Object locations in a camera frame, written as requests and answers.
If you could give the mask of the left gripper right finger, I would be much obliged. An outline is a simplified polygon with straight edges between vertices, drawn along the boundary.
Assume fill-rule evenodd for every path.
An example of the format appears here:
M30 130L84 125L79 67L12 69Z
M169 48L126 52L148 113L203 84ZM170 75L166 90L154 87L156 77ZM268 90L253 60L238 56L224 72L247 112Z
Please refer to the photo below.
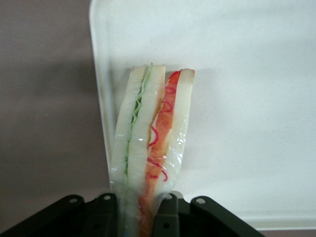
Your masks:
M206 196L186 202L170 193L160 204L154 237L262 237L263 234Z

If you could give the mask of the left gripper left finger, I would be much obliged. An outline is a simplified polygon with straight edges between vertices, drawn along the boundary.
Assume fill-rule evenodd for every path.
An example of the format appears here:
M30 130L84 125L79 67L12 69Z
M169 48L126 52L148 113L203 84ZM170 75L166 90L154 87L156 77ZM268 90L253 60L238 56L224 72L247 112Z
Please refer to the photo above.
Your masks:
M117 198L104 193L85 202L69 195L4 231L2 237L117 237Z

